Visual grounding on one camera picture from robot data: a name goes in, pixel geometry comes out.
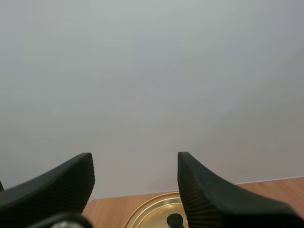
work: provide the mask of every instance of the gray wall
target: gray wall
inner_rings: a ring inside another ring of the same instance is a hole
[[[304,175],[304,1],[1,0],[0,179],[93,153],[92,195]]]

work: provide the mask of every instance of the round tin lid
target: round tin lid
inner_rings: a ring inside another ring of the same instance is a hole
[[[179,192],[165,193],[139,206],[124,228],[168,228],[167,217],[175,213],[183,217],[184,227],[189,228]]]

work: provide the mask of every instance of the wooden table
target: wooden table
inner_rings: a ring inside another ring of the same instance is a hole
[[[271,180],[239,186],[287,202],[304,218],[304,178]],[[87,204],[84,215],[93,223],[94,228],[122,228],[138,206],[160,194],[95,199]]]

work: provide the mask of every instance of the ribbed rubber pad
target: ribbed rubber pad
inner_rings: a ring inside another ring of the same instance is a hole
[[[24,228],[61,212],[82,213],[95,183],[92,155],[0,192],[0,227]]]
[[[227,182],[187,152],[178,155],[178,184],[189,228],[304,227],[288,204]]]
[[[183,159],[178,160],[178,183],[189,227],[221,227],[221,212],[206,197]]]

